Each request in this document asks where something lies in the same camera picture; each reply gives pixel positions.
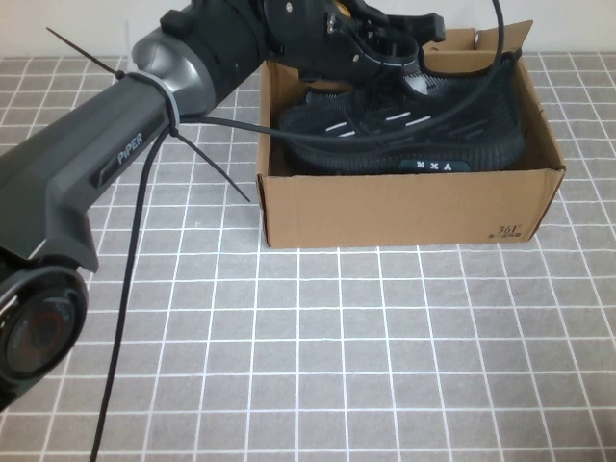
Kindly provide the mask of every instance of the black cable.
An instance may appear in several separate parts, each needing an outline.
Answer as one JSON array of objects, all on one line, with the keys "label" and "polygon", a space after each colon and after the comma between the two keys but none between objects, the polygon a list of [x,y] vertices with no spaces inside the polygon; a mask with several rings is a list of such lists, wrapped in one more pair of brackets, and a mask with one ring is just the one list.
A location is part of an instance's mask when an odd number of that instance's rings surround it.
[{"label": "black cable", "polygon": [[499,41],[497,45],[497,51],[495,54],[494,61],[490,67],[490,70],[486,74],[486,77],[482,80],[481,84],[478,85],[473,92],[471,92],[468,96],[466,96],[459,104],[456,104],[451,109],[445,111],[442,114],[439,114],[433,117],[426,122],[413,125],[411,127],[407,127],[401,130],[397,130],[396,132],[387,133],[383,135],[370,135],[367,137],[347,137],[347,138],[331,138],[324,137],[319,135],[305,135],[301,133],[293,133],[293,132],[285,132],[283,130],[277,130],[274,128],[263,127],[261,125],[255,125],[252,123],[239,122],[237,120],[229,120],[226,118],[217,118],[217,117],[187,117],[183,119],[182,123],[205,123],[209,125],[218,125],[222,127],[231,127],[236,128],[238,130],[245,130],[248,132],[256,132],[262,133],[264,135],[270,135],[272,137],[281,139],[281,140],[289,140],[289,141],[304,141],[304,142],[316,142],[321,145],[331,144],[331,145],[358,145],[364,144],[366,141],[378,142],[378,141],[395,141],[400,137],[406,137],[411,134],[419,133],[424,130],[429,130],[431,128],[435,128],[442,123],[446,122],[450,118],[454,116],[458,116],[463,111],[467,110],[471,105],[473,105],[476,100],[489,88],[489,86],[494,81],[497,73],[499,72],[499,65],[502,59],[502,52],[504,50],[504,17],[502,15],[502,7],[500,0],[492,0],[492,4],[494,5],[494,11],[497,16],[497,20],[499,23]]},{"label": "black cable", "polygon": [[119,304],[119,312],[117,315],[117,328],[115,330],[114,350],[112,352],[112,359],[109,365],[109,374],[107,375],[107,383],[105,385],[105,393],[103,395],[103,401],[100,408],[100,414],[98,416],[98,424],[96,426],[96,433],[94,435],[94,443],[92,445],[92,452],[90,454],[90,462],[96,462],[98,458],[98,452],[100,451],[100,444],[103,439],[103,432],[105,431],[105,421],[107,420],[107,410],[109,409],[109,401],[112,396],[112,390],[114,388],[114,380],[116,378],[117,361],[119,359],[119,351],[122,345],[122,337],[124,335],[124,324],[126,323],[126,311],[128,309],[128,296],[131,290],[131,282],[133,280],[133,272],[135,270],[135,260],[137,258],[137,246],[139,244],[139,236],[141,230],[141,219],[143,216],[143,206],[145,204],[145,192],[147,191],[147,181],[152,170],[152,165],[156,159],[163,142],[170,133],[170,128],[166,128],[158,139],[154,141],[154,145],[147,155],[145,165],[141,174],[141,181],[139,184],[139,191],[137,193],[137,203],[135,204],[135,218],[133,220],[133,230],[131,234],[131,242],[128,248],[128,259],[126,261],[126,272],[124,274],[124,285],[122,287],[122,299]]}]

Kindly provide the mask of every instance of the gray tile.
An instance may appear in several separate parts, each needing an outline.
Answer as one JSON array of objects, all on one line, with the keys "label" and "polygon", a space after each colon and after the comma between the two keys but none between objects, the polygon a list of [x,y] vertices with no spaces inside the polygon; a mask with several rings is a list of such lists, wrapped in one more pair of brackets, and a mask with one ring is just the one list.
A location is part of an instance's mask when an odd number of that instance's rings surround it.
[{"label": "gray tile", "polygon": [[209,310],[212,308],[214,284],[211,282],[176,282],[172,308]]},{"label": "gray tile", "polygon": [[299,306],[301,308],[328,308],[339,305],[340,289],[338,281],[299,282]]},{"label": "gray tile", "polygon": [[594,410],[595,421],[597,422],[597,429],[601,436],[602,443],[605,446],[616,445],[616,413],[613,409]]},{"label": "gray tile", "polygon": [[587,373],[582,380],[591,406],[616,406],[616,374]]},{"label": "gray tile", "polygon": [[560,306],[597,306],[597,296],[588,279],[556,279],[552,281]]},{"label": "gray tile", "polygon": [[341,375],[301,375],[299,377],[300,409],[342,409],[343,377]]},{"label": "gray tile", "polygon": [[393,379],[398,408],[441,407],[435,374],[394,375]]},{"label": "gray tile", "polygon": [[539,411],[497,412],[500,443],[505,448],[544,448],[548,437]]},{"label": "gray tile", "polygon": [[340,372],[343,369],[340,342],[301,342],[299,370],[301,372]]},{"label": "gray tile", "polygon": [[476,341],[436,341],[434,347],[439,362],[439,371],[481,371],[481,360]]},{"label": "gray tile", "polygon": [[148,449],[193,450],[197,416],[164,414],[152,416]]},{"label": "gray tile", "polygon": [[348,375],[346,405],[349,409],[392,408],[389,375]]},{"label": "gray tile", "polygon": [[419,278],[419,255],[417,253],[382,253],[381,270],[384,278]]},{"label": "gray tile", "polygon": [[565,340],[529,340],[526,348],[535,372],[566,372],[576,368]]},{"label": "gray tile", "polygon": [[250,311],[219,311],[212,319],[212,340],[252,339],[254,315]]},{"label": "gray tile", "polygon": [[429,306],[469,306],[466,286],[463,281],[425,281]]},{"label": "gray tile", "polygon": [[338,257],[335,254],[302,254],[299,276],[303,279],[338,278]]},{"label": "gray tile", "polygon": [[503,252],[502,258],[509,277],[546,275],[545,265],[539,252]]},{"label": "gray tile", "polygon": [[340,339],[340,335],[340,311],[300,311],[299,337],[301,339]]},{"label": "gray tile", "polygon": [[345,415],[343,413],[299,414],[300,449],[344,449],[346,446]]},{"label": "gray tile", "polygon": [[295,409],[295,377],[263,375],[252,378],[252,409]]},{"label": "gray tile", "polygon": [[587,252],[585,257],[593,276],[616,276],[616,258],[611,252]]},{"label": "gray tile", "polygon": [[[569,120],[597,119],[597,115],[595,114],[595,110],[593,109],[592,104],[563,104],[562,109],[565,113],[565,116]],[[571,122],[571,124],[572,128],[574,129],[574,134],[576,134],[576,129],[574,128],[575,123]]]},{"label": "gray tile", "polygon": [[535,376],[541,403],[545,407],[585,405],[584,394],[575,373],[551,373]]},{"label": "gray tile", "polygon": [[511,306],[512,300],[504,279],[467,281],[473,306]]},{"label": "gray tile", "polygon": [[517,306],[553,306],[555,303],[547,279],[512,279],[510,285]]},{"label": "gray tile", "polygon": [[295,278],[297,277],[297,256],[263,254],[259,260],[259,277]]},{"label": "gray tile", "polygon": [[588,88],[590,100],[593,103],[616,103],[616,89]]},{"label": "gray tile", "polygon": [[430,329],[425,309],[387,310],[387,330],[390,338],[428,338]]},{"label": "gray tile", "polygon": [[[115,420],[117,416],[109,416],[108,423],[111,424],[112,420]],[[75,451],[75,450],[90,450],[91,434],[96,428],[95,416],[56,416],[54,424],[51,427],[51,433],[49,435],[49,443],[47,450],[49,451]],[[116,433],[114,428],[110,428],[110,433]],[[133,431],[129,431],[129,434],[135,435]],[[109,447],[110,440],[107,435],[105,442],[101,445]]]},{"label": "gray tile", "polygon": [[543,227],[538,237],[544,250],[578,250],[578,243],[571,228]]},{"label": "gray tile", "polygon": [[[66,387],[67,381],[68,379],[64,381],[63,388]],[[59,379],[43,378],[41,382],[23,395],[21,399],[11,405],[11,412],[52,412],[59,388]]]},{"label": "gray tile", "polygon": [[175,256],[142,255],[135,270],[136,281],[168,281],[173,279]]},{"label": "gray tile", "polygon": [[215,308],[253,308],[255,283],[250,281],[219,281],[216,286]]},{"label": "gray tile", "polygon": [[488,376],[488,381],[495,407],[537,407],[530,375],[493,374]]},{"label": "gray tile", "polygon": [[[263,372],[261,370],[257,371],[257,350],[261,351],[261,345],[255,346],[256,372]],[[249,372],[250,355],[250,343],[211,344],[207,371],[208,373]]]},{"label": "gray tile", "polygon": [[457,253],[423,253],[421,258],[423,277],[462,277]]},{"label": "gray tile", "polygon": [[516,313],[512,309],[475,310],[475,323],[479,337],[518,338],[520,330]]},{"label": "gray tile", "polygon": [[385,294],[385,306],[425,306],[424,286],[421,281],[383,281],[383,291]]},{"label": "gray tile", "polygon": [[434,337],[469,338],[475,336],[471,310],[431,309]]},{"label": "gray tile", "polygon": [[169,314],[167,340],[207,340],[210,313],[205,311],[178,311]]},{"label": "gray tile", "polygon": [[389,449],[396,446],[392,412],[351,412],[348,414],[348,442],[351,449]]},{"label": "gray tile", "polygon": [[528,362],[521,341],[481,342],[487,372],[526,372]]},{"label": "gray tile", "polygon": [[453,448],[495,448],[497,446],[490,412],[448,412],[447,421]]},{"label": "gray tile", "polygon": [[343,278],[379,277],[378,258],[374,253],[343,254],[340,257]]},{"label": "gray tile", "polygon": [[390,355],[394,372],[435,371],[431,342],[391,341]]},{"label": "gray tile", "polygon": [[616,300],[616,278],[595,281],[597,292],[603,304],[611,304]]},{"label": "gray tile", "polygon": [[443,375],[441,387],[448,409],[490,407],[483,375]]},{"label": "gray tile", "polygon": [[581,371],[615,371],[616,354],[610,340],[572,340]]},{"label": "gray tile", "polygon": [[571,337],[609,337],[601,310],[570,308],[562,316]]},{"label": "gray tile", "polygon": [[0,434],[0,448],[4,452],[42,450],[48,423],[47,416],[7,415]]},{"label": "gray tile", "polygon": [[248,376],[206,377],[203,389],[203,410],[239,411],[248,404]]},{"label": "gray tile", "polygon": [[257,275],[256,255],[220,255],[218,278],[254,279]]},{"label": "gray tile", "polygon": [[552,444],[560,447],[597,445],[597,436],[588,411],[546,411]]},{"label": "gray tile", "polygon": [[294,339],[297,332],[295,311],[257,312],[255,336],[261,340]]},{"label": "gray tile", "polygon": [[556,88],[555,91],[561,103],[589,102],[586,89]]},{"label": "gray tile", "polygon": [[259,342],[254,346],[255,372],[295,372],[295,342]]},{"label": "gray tile", "polygon": [[294,449],[295,413],[263,413],[250,416],[248,448]]},{"label": "gray tile", "polygon": [[200,450],[244,450],[246,414],[207,414],[199,429]]},{"label": "gray tile", "polygon": [[563,337],[565,331],[555,308],[518,309],[525,337]]},{"label": "gray tile", "polygon": [[541,61],[547,71],[551,70],[576,70],[569,56],[542,56]]},{"label": "gray tile", "polygon": [[389,369],[385,341],[346,341],[347,372],[384,372]]},{"label": "gray tile", "polygon": [[345,307],[383,306],[379,281],[342,281],[342,298]]},{"label": "gray tile", "polygon": [[576,228],[577,238],[582,250],[616,250],[616,240],[609,227],[585,226]]},{"label": "gray tile", "polygon": [[601,204],[567,204],[569,217],[573,224],[607,224],[607,218]]},{"label": "gray tile", "polygon": [[498,252],[462,252],[466,277],[504,277]]},{"label": "gray tile", "polygon": [[344,310],[343,316],[346,338],[385,337],[383,310]]},{"label": "gray tile", "polygon": [[505,462],[550,462],[552,455],[548,449],[511,450],[504,452]]},{"label": "gray tile", "polygon": [[398,433],[403,449],[447,447],[441,412],[398,412]]},{"label": "gray tile", "polygon": [[141,243],[142,253],[176,253],[180,248],[180,239],[182,232],[177,231],[160,231],[147,229],[143,232]]},{"label": "gray tile", "polygon": [[581,253],[548,252],[546,261],[552,277],[584,277],[587,275]]}]

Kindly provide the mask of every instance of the white stripe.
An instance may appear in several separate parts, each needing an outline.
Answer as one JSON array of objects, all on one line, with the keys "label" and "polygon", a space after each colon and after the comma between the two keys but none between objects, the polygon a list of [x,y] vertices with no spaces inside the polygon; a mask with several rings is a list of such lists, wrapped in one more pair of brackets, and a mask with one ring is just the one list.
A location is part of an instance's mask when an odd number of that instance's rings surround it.
[{"label": "white stripe", "polygon": [[427,120],[430,120],[432,118],[432,115],[427,115],[426,117],[422,117],[422,118],[418,118],[417,120],[413,120],[411,122],[408,122],[406,124],[407,127],[410,127],[411,125],[416,125],[418,123],[422,123],[425,122]]},{"label": "white stripe", "polygon": [[410,115],[411,113],[402,113],[398,115],[392,115],[391,117],[387,117],[385,120],[387,120],[388,122],[391,122],[392,120],[398,120],[399,118],[405,118]]},{"label": "white stripe", "polygon": [[325,132],[331,132],[332,130],[336,130],[337,128],[342,128],[342,127],[346,127],[347,123],[343,122],[343,123],[339,123],[338,125],[333,125],[331,127],[329,127],[328,129],[325,130]]}]

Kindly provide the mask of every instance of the cardboard box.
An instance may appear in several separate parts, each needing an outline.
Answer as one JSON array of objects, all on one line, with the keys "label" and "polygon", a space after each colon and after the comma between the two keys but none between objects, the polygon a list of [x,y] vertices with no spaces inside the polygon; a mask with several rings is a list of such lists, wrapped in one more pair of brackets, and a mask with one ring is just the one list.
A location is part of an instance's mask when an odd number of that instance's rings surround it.
[{"label": "cardboard box", "polygon": [[[532,22],[507,26],[505,50],[520,48]],[[494,60],[497,30],[450,30],[425,46],[436,71],[473,71]],[[385,176],[302,176],[283,144],[259,139],[257,183],[273,248],[522,243],[552,204],[565,165],[524,60],[515,72],[526,137],[524,158],[508,171]],[[261,123],[275,126],[305,85],[296,70],[264,64]]]}]

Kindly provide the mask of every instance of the white grout line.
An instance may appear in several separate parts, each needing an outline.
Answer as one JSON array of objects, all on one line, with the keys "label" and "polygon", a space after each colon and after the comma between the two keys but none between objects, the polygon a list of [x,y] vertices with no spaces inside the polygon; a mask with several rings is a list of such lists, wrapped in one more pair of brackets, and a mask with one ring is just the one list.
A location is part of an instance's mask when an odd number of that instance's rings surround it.
[{"label": "white grout line", "polygon": [[[231,155],[232,148],[233,148],[233,144],[230,144],[229,145],[229,155]],[[230,170],[230,164],[227,166],[227,174],[229,173],[229,170]],[[201,397],[199,399],[199,410],[202,410],[204,406],[205,385],[207,382],[208,375],[212,376],[211,373],[208,373],[208,361],[210,360],[210,346],[212,345],[212,328],[214,326],[214,313],[215,313],[216,297],[217,297],[217,289],[218,289],[218,269],[220,267],[220,252],[222,250],[222,233],[224,231],[224,219],[226,217],[226,211],[228,207],[228,204],[227,204],[228,195],[229,195],[229,185],[225,184],[224,185],[224,196],[222,198],[222,214],[220,216],[220,229],[219,229],[219,234],[218,234],[218,252],[216,254],[216,268],[214,270],[214,285],[212,289],[212,300],[210,304],[210,307],[211,307],[210,324],[208,325],[208,337],[207,337],[207,343],[205,346],[205,360],[203,361],[203,374],[201,375],[202,382],[201,382]],[[197,417],[196,431],[195,431],[195,437],[194,437],[194,452],[192,456],[193,462],[196,462],[197,454],[198,454],[200,429],[202,425],[201,420],[202,420],[202,414],[199,413],[199,416]]]},{"label": "white grout line", "polygon": [[297,259],[297,287],[296,289],[296,301],[297,305],[295,308],[295,462],[299,462],[299,314],[300,314],[300,303],[299,303],[299,277],[301,276],[301,251],[299,248],[296,253]]},{"label": "white grout line", "polygon": [[499,423],[497,421],[497,414],[494,409],[494,400],[492,398],[492,390],[490,389],[490,381],[488,380],[488,374],[486,373],[485,360],[483,358],[483,348],[481,341],[479,340],[479,331],[477,329],[477,323],[475,319],[475,310],[473,307],[473,301],[471,299],[471,292],[469,291],[469,282],[466,278],[466,271],[464,269],[464,261],[462,259],[462,250],[460,245],[458,246],[458,256],[460,259],[460,268],[462,270],[462,278],[464,279],[464,289],[466,290],[466,298],[469,301],[469,311],[471,312],[471,320],[473,321],[473,331],[475,333],[475,342],[479,353],[479,362],[481,364],[481,371],[483,373],[483,382],[485,383],[486,393],[488,394],[488,402],[492,411],[492,425],[494,426],[494,432],[497,438],[497,445],[499,447],[500,462],[504,462],[504,453],[502,452],[501,433],[499,432]]},{"label": "white grout line", "polygon": [[[537,238],[537,243],[539,244],[539,249],[541,249],[541,240]],[[550,266],[548,265],[548,260],[546,260],[546,256],[541,252],[541,258],[543,259],[543,264],[546,268],[546,272],[550,275]],[[595,430],[595,436],[597,437],[597,441],[599,442],[600,450],[602,452],[603,462],[607,461],[607,455],[605,454],[605,447],[603,446],[603,441],[601,437],[601,433],[599,432],[599,428],[597,427],[597,422],[595,420],[595,415],[592,411],[592,407],[590,404],[590,399],[588,398],[588,392],[586,391],[586,385],[581,377],[581,372],[579,371],[579,364],[576,358],[576,352],[574,351],[573,344],[571,342],[571,338],[569,336],[569,328],[567,327],[567,322],[565,322],[565,318],[562,315],[562,311],[560,309],[560,302],[558,301],[558,297],[556,296],[556,290],[554,289],[554,285],[551,280],[550,281],[550,289],[552,291],[552,296],[554,297],[554,302],[556,304],[556,310],[558,311],[558,317],[560,319],[560,323],[562,324],[563,331],[565,333],[565,340],[567,341],[567,346],[569,347],[569,353],[574,362],[574,366],[577,372],[577,381],[579,382],[579,387],[581,388],[582,394],[584,396],[584,401],[586,402],[586,407],[589,409],[590,420],[593,425],[593,429]]]},{"label": "white grout line", "polygon": [[[507,266],[504,262],[504,254],[501,251],[500,244],[498,244],[498,248],[499,248],[499,255],[500,255],[500,263],[502,264],[502,271],[504,272],[505,277],[508,277],[507,276]],[[548,447],[550,449],[550,456],[552,458],[552,462],[555,462],[556,456],[554,454],[552,436],[550,434],[550,430],[548,429],[548,422],[546,420],[546,411],[543,407],[543,403],[541,402],[541,395],[539,394],[539,387],[537,386],[537,377],[536,377],[537,372],[532,367],[532,362],[530,361],[530,354],[528,353],[528,345],[526,343],[525,333],[522,328],[522,323],[520,322],[520,313],[518,312],[519,307],[516,305],[517,302],[516,302],[515,297],[513,296],[513,291],[511,290],[511,282],[509,281],[508,278],[507,278],[507,291],[509,292],[509,297],[511,298],[511,302],[514,305],[513,313],[515,314],[515,317],[516,317],[516,324],[518,327],[518,332],[520,332],[520,338],[522,340],[522,345],[524,347],[524,355],[526,359],[526,364],[528,365],[528,371],[530,372],[530,379],[532,381],[532,388],[535,393],[535,398],[537,399],[537,406],[541,414],[541,423],[546,433],[546,440],[548,441]]]},{"label": "white grout line", "polygon": [[348,431],[348,399],[347,399],[347,360],[345,348],[345,311],[343,307],[343,271],[341,262],[340,248],[336,249],[336,258],[338,262],[338,308],[340,310],[340,346],[342,354],[342,369],[343,369],[343,400],[345,404],[345,444],[346,444],[346,462],[350,462],[350,438]]},{"label": "white grout line", "polygon": [[385,287],[383,283],[383,266],[381,262],[381,248],[378,247],[376,249],[376,258],[378,260],[378,277],[379,277],[379,286],[381,291],[381,302],[383,304],[383,326],[385,329],[385,346],[387,348],[387,370],[389,372],[389,386],[390,393],[392,395],[392,405],[394,406],[394,430],[396,432],[396,449],[398,450],[398,462],[402,462],[402,453],[400,452],[400,432],[398,429],[398,407],[396,405],[396,388],[394,384],[394,375],[393,375],[393,367],[392,367],[392,352],[391,352],[391,343],[390,343],[390,335],[389,335],[389,324],[387,323],[387,309],[385,303]]},{"label": "white grout line", "polygon": [[427,289],[425,286],[424,262],[422,261],[422,251],[420,250],[419,247],[417,247],[417,251],[419,254],[420,274],[422,276],[422,289],[423,289],[423,301],[425,304],[425,307],[424,307],[425,315],[427,317],[427,326],[428,326],[429,334],[430,334],[429,341],[432,346],[432,360],[434,361],[434,371],[436,372],[436,382],[437,382],[438,389],[439,389],[439,399],[441,401],[441,413],[443,415],[443,426],[445,427],[445,438],[447,441],[447,448],[449,452],[449,462],[453,462],[453,451],[451,447],[451,438],[449,436],[449,423],[447,419],[447,411],[446,411],[446,406],[445,406],[445,396],[443,395],[443,385],[441,384],[441,374],[442,373],[440,372],[439,359],[436,354],[436,346],[435,346],[435,341],[434,341],[434,330],[432,329],[432,317],[430,317],[430,307],[429,307],[429,302],[427,299]]},{"label": "white grout line", "polygon": [[248,405],[246,412],[246,434],[245,434],[245,456],[244,462],[248,462],[248,451],[250,448],[250,419],[251,413],[254,412],[252,409],[252,382],[253,382],[253,372],[254,372],[254,349],[257,344],[257,306],[259,300],[259,266],[261,263],[261,240],[259,240],[259,247],[257,251],[257,279],[254,284],[254,306],[253,306],[253,315],[252,315],[252,339],[250,345],[250,378],[248,379]]}]

